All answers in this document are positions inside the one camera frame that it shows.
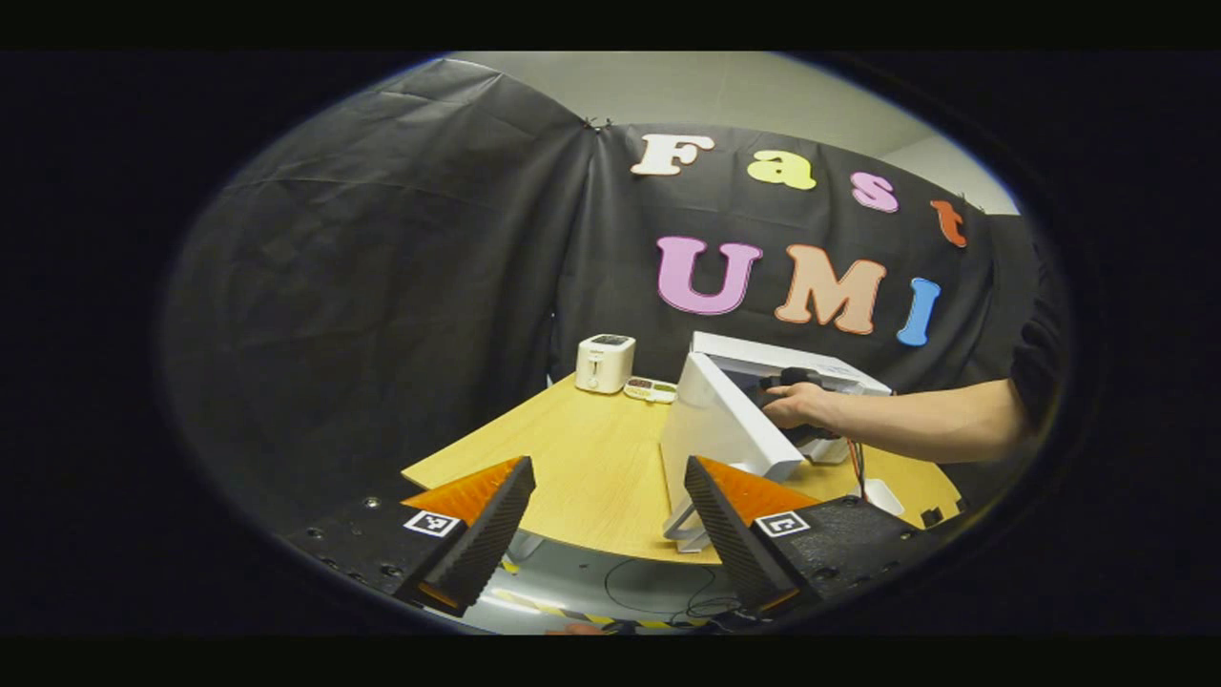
white box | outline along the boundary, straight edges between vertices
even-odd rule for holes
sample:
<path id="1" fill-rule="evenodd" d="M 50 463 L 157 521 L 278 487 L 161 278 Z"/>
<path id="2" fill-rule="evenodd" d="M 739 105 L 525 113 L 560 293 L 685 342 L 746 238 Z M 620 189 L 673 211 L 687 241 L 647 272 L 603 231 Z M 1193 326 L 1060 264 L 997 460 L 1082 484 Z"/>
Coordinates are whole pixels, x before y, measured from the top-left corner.
<path id="1" fill-rule="evenodd" d="M 891 394 L 886 386 L 838 359 L 695 332 L 679 379 L 678 400 L 670 408 L 661 438 L 670 499 L 670 517 L 662 534 L 675 541 L 680 552 L 695 553 L 708 545 L 684 484 L 690 456 L 703 456 L 773 482 L 786 481 L 806 456 L 833 464 L 847 456 L 844 441 L 816 439 L 794 447 L 741 389 L 752 378 L 778 376 L 790 367 L 816 371 L 832 392 Z"/>

human hand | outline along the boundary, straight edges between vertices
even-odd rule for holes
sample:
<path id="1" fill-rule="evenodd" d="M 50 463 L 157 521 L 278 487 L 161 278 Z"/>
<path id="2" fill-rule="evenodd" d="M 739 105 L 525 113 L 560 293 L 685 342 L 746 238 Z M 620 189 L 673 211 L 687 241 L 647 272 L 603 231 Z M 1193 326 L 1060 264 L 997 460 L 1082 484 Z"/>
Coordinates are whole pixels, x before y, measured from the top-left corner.
<path id="1" fill-rule="evenodd" d="M 773 387 L 767 393 L 778 399 L 763 406 L 763 415 L 780 430 L 818 425 L 818 403 L 827 392 L 817 384 L 799 382 L 791 387 Z"/>

yellow and black tape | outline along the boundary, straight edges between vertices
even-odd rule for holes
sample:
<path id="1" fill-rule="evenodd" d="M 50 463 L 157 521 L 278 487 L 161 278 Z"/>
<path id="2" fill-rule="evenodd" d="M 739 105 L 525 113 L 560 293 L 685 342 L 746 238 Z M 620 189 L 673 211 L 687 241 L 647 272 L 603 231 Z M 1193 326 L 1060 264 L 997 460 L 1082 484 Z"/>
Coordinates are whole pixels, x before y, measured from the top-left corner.
<path id="1" fill-rule="evenodd" d="M 707 620 L 692 620 L 691 622 L 662 622 L 657 620 L 623 620 L 617 617 L 609 617 L 604 615 L 589 615 L 576 611 L 570 611 L 568 609 L 560 609 L 556 606 L 548 606 L 547 604 L 540 604 L 534 599 L 527 599 L 525 597 L 519 597 L 513 592 L 507 592 L 504 589 L 493 589 L 491 594 L 502 602 L 508 602 L 510 604 L 516 604 L 519 606 L 525 606 L 529 609 L 535 609 L 545 614 L 551 614 L 559 617 L 567 617 L 569 620 L 579 620 L 584 622 L 592 622 L 598 627 L 606 627 L 614 625 L 618 627 L 652 627 L 656 630 L 690 630 L 692 627 L 701 627 L 707 625 Z"/>
<path id="2" fill-rule="evenodd" d="M 516 575 L 521 566 L 509 560 L 509 556 L 501 556 L 501 567 L 503 567 L 509 575 Z"/>

orange letter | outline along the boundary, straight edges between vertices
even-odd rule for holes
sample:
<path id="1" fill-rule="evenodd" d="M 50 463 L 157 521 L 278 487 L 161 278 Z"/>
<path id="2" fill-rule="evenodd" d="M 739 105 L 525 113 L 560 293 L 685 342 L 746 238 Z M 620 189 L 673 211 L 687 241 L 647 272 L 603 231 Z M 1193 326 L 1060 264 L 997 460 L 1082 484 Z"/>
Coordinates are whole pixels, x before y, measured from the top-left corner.
<path id="1" fill-rule="evenodd" d="M 835 326 L 851 333 L 873 331 L 873 303 L 878 297 L 878 284 L 886 276 L 886 267 L 873 260 L 857 260 L 849 267 L 842 279 L 835 278 L 835 268 L 827 251 L 813 245 L 789 245 L 792 257 L 792 283 L 789 300 L 775 309 L 779 320 L 805 323 L 810 321 L 806 303 L 814 300 L 818 323 L 825 325 L 835 312 Z"/>
<path id="2" fill-rule="evenodd" d="M 941 236 L 950 243 L 954 243 L 958 248 L 967 244 L 967 237 L 958 233 L 958 225 L 962 223 L 962 215 L 954 211 L 954 207 L 946 200 L 933 200 L 929 203 L 937 207 L 937 218 L 941 222 Z"/>

pink letter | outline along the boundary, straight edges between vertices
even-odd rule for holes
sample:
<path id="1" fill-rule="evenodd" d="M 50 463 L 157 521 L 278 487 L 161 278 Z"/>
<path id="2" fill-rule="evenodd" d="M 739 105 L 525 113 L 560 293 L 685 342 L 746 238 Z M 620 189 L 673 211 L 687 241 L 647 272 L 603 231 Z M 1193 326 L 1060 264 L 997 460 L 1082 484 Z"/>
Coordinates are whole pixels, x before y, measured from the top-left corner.
<path id="1" fill-rule="evenodd" d="M 889 190 L 894 190 L 889 181 L 866 172 L 856 172 L 849 178 L 852 181 L 852 185 L 856 187 L 852 190 L 852 196 L 856 198 L 857 203 L 866 207 L 882 210 L 883 212 L 893 212 L 899 209 L 899 200 L 888 193 Z"/>
<path id="2" fill-rule="evenodd" d="M 746 295 L 751 264 L 763 255 L 763 250 L 745 243 L 722 245 L 722 254 L 729 257 L 725 281 L 720 293 L 706 295 L 691 288 L 691 276 L 695 273 L 696 255 L 703 253 L 707 244 L 698 238 L 667 236 L 657 239 L 657 246 L 662 249 L 662 266 L 657 275 L 657 290 L 662 299 L 680 310 L 701 315 L 723 315 L 737 308 Z"/>

